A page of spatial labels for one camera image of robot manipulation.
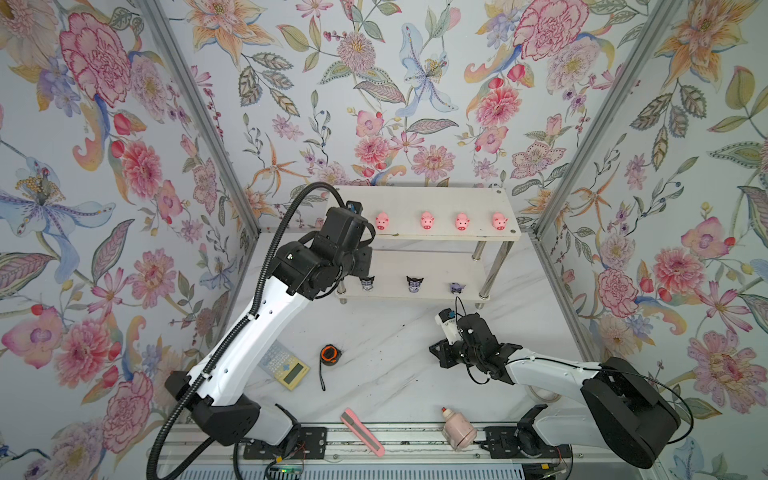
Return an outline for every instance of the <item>calculator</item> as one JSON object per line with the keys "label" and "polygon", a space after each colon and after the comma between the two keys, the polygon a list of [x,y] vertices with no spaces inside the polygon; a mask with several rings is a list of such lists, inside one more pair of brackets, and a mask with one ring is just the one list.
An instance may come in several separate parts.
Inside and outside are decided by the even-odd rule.
{"label": "calculator", "polygon": [[259,362],[261,369],[282,383],[288,390],[299,385],[310,368],[293,355],[282,343],[275,341]]}

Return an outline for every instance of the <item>white shelf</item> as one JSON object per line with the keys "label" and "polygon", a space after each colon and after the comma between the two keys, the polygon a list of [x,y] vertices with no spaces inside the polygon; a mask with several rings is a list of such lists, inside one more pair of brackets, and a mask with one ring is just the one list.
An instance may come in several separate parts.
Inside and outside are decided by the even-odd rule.
{"label": "white shelf", "polygon": [[[510,242],[520,240],[520,226],[509,204],[507,194],[499,188],[437,187],[337,187],[344,201],[362,204],[362,215],[376,225],[376,216],[389,215],[386,230],[376,236],[403,240],[487,240]],[[335,207],[336,202],[330,199]],[[435,218],[430,230],[424,230],[421,218],[428,211]],[[455,226],[461,212],[469,217],[469,227],[460,231]],[[504,230],[491,225],[491,217],[501,212],[509,219]]]}
{"label": "white shelf", "polygon": [[[376,277],[373,290],[366,292],[357,278],[348,276],[346,293],[336,295],[343,299],[453,300],[456,295],[451,293],[451,283],[456,282],[466,285],[460,295],[465,304],[488,301],[480,298],[485,270],[471,253],[374,250],[370,276]],[[409,292],[406,276],[424,278],[417,293]]]}

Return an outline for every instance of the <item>pig toy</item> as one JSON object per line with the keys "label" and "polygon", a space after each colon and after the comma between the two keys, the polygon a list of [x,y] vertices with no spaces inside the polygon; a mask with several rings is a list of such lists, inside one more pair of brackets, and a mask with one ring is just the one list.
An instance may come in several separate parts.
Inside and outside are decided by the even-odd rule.
{"label": "pig toy", "polygon": [[432,216],[429,212],[424,212],[422,214],[422,227],[424,227],[424,230],[429,230],[432,228],[432,225],[435,222],[435,218]]}
{"label": "pig toy", "polygon": [[463,232],[464,230],[467,230],[468,226],[469,226],[469,217],[467,217],[466,214],[464,214],[463,212],[460,213],[456,217],[456,228],[458,228]]}
{"label": "pig toy", "polygon": [[388,226],[389,226],[389,215],[385,214],[384,212],[380,213],[379,216],[376,217],[376,228],[378,228],[379,230],[384,230]]}
{"label": "pig toy", "polygon": [[500,212],[496,212],[493,214],[493,227],[496,230],[504,230],[507,227],[507,220],[508,218],[504,218],[504,215],[502,215]]}

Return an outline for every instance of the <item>glue bottle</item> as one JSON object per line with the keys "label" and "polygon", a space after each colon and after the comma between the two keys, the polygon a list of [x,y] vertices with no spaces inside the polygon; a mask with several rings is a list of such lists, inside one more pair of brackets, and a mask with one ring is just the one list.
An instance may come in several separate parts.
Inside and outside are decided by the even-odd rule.
{"label": "glue bottle", "polygon": [[442,436],[448,440],[455,452],[471,445],[478,436],[478,430],[461,413],[443,407],[442,418],[445,419]]}

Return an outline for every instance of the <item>wallpaper wall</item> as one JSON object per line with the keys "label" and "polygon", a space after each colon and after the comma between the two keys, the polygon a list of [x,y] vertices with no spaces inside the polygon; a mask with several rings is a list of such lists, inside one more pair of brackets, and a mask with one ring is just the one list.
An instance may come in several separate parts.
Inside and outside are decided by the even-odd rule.
{"label": "wallpaper wall", "polygon": [[143,478],[245,270],[156,51],[130,0],[0,0],[0,478]]}
{"label": "wallpaper wall", "polygon": [[767,15],[690,0],[545,235],[594,346],[691,407],[679,480],[768,475]]}
{"label": "wallpaper wall", "polygon": [[[164,2],[260,224],[306,182],[504,187],[546,207],[651,0]],[[296,225],[314,225],[322,196]]]}

